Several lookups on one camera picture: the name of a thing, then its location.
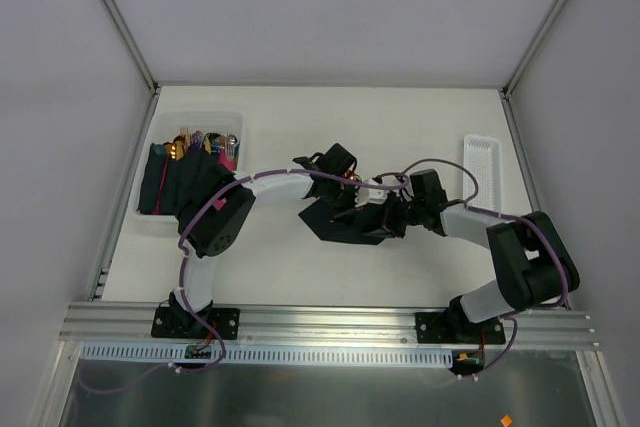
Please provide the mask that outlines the black rolled napkin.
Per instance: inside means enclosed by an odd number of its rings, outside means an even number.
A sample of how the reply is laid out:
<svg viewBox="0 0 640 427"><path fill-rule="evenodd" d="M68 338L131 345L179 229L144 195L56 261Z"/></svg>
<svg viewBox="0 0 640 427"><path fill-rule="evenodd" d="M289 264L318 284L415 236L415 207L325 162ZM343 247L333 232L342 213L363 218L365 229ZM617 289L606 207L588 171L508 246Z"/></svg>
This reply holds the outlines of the black rolled napkin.
<svg viewBox="0 0 640 427"><path fill-rule="evenodd" d="M219 163L220 155L204 149L189 149L177 162L178 172L175 182L175 198L172 213L176 214L186 202L195 183L214 165Z"/></svg>

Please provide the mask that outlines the aluminium mounting rail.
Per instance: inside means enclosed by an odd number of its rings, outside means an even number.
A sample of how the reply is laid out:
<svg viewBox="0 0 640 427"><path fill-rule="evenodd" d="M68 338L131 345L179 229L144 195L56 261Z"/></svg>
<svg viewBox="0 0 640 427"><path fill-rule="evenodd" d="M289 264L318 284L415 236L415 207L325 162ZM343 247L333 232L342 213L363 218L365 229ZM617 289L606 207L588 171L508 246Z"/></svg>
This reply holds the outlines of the aluminium mounting rail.
<svg viewBox="0 0 640 427"><path fill-rule="evenodd" d="M156 303L73 302L68 307L61 340L139 341L152 337L167 322ZM417 308L357 308L240 305L239 320L227 326L238 344L414 347L426 338ZM503 320L497 332L515 336L524 350L598 351L600 339L591 316L575 310L534 310Z"/></svg>

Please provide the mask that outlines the silver fork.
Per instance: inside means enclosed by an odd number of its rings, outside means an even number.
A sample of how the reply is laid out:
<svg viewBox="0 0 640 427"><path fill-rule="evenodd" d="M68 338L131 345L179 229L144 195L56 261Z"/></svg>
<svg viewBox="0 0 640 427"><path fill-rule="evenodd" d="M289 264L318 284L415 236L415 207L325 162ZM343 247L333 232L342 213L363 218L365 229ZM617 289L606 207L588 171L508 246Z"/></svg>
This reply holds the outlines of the silver fork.
<svg viewBox="0 0 640 427"><path fill-rule="evenodd" d="M238 139L233 134L228 134L225 139L225 153L230 159L235 159L238 147Z"/></svg>

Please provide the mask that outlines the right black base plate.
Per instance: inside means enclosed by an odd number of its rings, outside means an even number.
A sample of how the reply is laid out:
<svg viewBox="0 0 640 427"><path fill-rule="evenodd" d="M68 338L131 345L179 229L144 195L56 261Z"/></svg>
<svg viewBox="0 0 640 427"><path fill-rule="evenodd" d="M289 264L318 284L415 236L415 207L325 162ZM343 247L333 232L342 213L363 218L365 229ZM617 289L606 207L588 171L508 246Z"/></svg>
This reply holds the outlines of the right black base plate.
<svg viewBox="0 0 640 427"><path fill-rule="evenodd" d="M419 344L497 346L506 343L504 328L498 318L472 323L451 317L446 312L417 312L415 330Z"/></svg>

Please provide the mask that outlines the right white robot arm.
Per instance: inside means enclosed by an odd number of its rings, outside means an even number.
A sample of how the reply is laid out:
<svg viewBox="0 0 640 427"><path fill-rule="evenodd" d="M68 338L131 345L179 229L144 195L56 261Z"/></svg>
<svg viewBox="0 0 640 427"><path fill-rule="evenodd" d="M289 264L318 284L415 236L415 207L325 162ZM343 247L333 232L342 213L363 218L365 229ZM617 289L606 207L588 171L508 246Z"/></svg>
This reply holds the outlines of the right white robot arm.
<svg viewBox="0 0 640 427"><path fill-rule="evenodd" d="M474 207L469 200L450 200L433 169L409 179L411 193L402 201L404 224L487 249L495 275L453 298L440 313L416 313L419 343L500 345L508 314L563 306L580 286L578 269L546 213L502 214Z"/></svg>

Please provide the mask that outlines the gold fork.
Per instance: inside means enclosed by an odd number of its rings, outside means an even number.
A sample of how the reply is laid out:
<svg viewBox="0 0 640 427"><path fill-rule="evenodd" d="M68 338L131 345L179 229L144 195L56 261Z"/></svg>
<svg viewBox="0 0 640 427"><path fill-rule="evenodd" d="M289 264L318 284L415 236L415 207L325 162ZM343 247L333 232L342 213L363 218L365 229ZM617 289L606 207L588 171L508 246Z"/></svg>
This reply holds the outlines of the gold fork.
<svg viewBox="0 0 640 427"><path fill-rule="evenodd" d="M187 127L181 127L179 135L176 137L176 140L175 140L177 158L183 157L188 152L189 146L190 146L190 140L191 140L191 136L190 136L189 129Z"/></svg>

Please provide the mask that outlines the dark rolled napkin left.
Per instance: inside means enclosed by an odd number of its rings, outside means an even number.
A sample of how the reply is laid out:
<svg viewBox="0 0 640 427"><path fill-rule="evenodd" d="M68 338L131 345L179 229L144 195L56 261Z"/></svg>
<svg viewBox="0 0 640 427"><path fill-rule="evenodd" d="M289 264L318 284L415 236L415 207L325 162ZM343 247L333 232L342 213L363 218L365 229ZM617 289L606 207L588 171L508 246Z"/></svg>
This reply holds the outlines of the dark rolled napkin left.
<svg viewBox="0 0 640 427"><path fill-rule="evenodd" d="M143 215L155 215L158 211L168 158L164 145L150 145L139 191L138 211Z"/></svg>

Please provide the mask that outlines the gold spoon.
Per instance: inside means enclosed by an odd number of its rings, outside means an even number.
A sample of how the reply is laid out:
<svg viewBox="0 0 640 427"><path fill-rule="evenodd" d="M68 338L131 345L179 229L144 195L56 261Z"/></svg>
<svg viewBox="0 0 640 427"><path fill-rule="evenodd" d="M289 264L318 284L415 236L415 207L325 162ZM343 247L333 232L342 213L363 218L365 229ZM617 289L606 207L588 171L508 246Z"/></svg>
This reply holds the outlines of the gold spoon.
<svg viewBox="0 0 640 427"><path fill-rule="evenodd" d="M345 172L343 178L345 179L342 183L344 188L358 188L362 181L361 177L354 170Z"/></svg>

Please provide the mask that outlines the white plastic basket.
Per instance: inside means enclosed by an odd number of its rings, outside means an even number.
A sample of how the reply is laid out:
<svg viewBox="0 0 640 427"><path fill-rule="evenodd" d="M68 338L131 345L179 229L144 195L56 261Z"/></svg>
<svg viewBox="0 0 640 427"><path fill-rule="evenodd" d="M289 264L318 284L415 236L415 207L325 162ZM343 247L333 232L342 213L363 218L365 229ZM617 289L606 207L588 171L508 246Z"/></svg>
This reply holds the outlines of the white plastic basket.
<svg viewBox="0 0 640 427"><path fill-rule="evenodd" d="M243 115L231 110L156 113L138 161L129 212L136 221L176 228L176 214L195 184L221 165L235 170L243 161Z"/></svg>

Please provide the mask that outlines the dark navy paper napkin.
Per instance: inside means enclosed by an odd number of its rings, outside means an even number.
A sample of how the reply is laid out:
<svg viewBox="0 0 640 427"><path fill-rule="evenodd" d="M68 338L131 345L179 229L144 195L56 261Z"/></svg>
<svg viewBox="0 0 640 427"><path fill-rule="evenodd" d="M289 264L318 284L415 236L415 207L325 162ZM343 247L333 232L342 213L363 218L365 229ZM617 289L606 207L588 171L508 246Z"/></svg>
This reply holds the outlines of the dark navy paper napkin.
<svg viewBox="0 0 640 427"><path fill-rule="evenodd" d="M388 209L382 205L366 204L339 211L329 203L317 200L298 217L321 241L375 246L395 237L393 227L388 225L387 214Z"/></svg>

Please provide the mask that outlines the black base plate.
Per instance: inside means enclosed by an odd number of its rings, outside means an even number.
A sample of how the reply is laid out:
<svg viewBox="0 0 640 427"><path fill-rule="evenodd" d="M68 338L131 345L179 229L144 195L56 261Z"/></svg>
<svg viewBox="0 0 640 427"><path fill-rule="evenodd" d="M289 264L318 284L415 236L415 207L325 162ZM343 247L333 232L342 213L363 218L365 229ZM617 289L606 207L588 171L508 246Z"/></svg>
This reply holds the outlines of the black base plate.
<svg viewBox="0 0 640 427"><path fill-rule="evenodd" d="M241 311L236 308L208 307L200 312L201 318L213 328L223 340L236 340L240 326ZM158 339L202 340L210 334L201 322L180 305L156 308L151 326L151 337Z"/></svg>
<svg viewBox="0 0 640 427"><path fill-rule="evenodd" d="M472 323L451 317L446 312L417 312L415 330L419 344L497 346L506 343L504 328L498 318Z"/></svg>

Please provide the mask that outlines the pink rolled napkin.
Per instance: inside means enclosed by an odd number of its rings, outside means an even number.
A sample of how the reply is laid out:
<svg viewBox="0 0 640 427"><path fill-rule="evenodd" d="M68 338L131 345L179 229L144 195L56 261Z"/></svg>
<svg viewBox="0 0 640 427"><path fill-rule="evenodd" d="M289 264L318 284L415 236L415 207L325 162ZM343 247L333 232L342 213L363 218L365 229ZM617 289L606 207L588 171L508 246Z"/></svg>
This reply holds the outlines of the pink rolled napkin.
<svg viewBox="0 0 640 427"><path fill-rule="evenodd" d="M225 153L220 153L217 162L231 172L236 171L236 162L230 159Z"/></svg>

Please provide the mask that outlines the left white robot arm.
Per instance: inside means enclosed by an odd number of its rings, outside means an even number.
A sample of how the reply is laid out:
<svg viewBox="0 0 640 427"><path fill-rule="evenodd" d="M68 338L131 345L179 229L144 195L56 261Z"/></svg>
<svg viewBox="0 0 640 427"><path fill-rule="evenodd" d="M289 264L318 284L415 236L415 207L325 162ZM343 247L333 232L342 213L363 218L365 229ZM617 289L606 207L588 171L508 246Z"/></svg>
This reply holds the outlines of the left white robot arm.
<svg viewBox="0 0 640 427"><path fill-rule="evenodd" d="M324 153L297 157L292 169L243 177L210 168L178 209L178 285L154 314L154 338L235 340L240 310L214 305L211 284L217 261L236 241L260 203L312 198L322 211L353 203L359 187L357 160L336 143Z"/></svg>

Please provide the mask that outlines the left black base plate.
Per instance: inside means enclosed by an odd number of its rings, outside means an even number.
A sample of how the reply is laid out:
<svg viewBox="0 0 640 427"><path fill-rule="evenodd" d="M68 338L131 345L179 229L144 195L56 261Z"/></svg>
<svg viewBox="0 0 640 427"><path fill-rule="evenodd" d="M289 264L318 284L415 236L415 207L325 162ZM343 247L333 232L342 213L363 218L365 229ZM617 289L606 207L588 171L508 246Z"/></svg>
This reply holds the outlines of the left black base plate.
<svg viewBox="0 0 640 427"><path fill-rule="evenodd" d="M213 328L223 340L236 340L240 326L241 311L236 308L208 307L200 312L201 318ZM151 326L151 337L158 339L202 340L210 334L201 322L180 305L156 308Z"/></svg>

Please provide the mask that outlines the small white perforated tray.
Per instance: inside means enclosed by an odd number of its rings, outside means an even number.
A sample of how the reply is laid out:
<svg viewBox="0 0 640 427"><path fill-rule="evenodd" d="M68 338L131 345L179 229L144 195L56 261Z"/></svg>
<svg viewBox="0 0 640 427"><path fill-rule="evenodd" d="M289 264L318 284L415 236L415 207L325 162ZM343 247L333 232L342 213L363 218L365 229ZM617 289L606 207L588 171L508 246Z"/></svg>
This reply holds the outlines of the small white perforated tray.
<svg viewBox="0 0 640 427"><path fill-rule="evenodd" d="M498 139L467 134L463 142L463 167L476 179L478 193L470 204L491 211L502 210L502 149Z"/></svg>

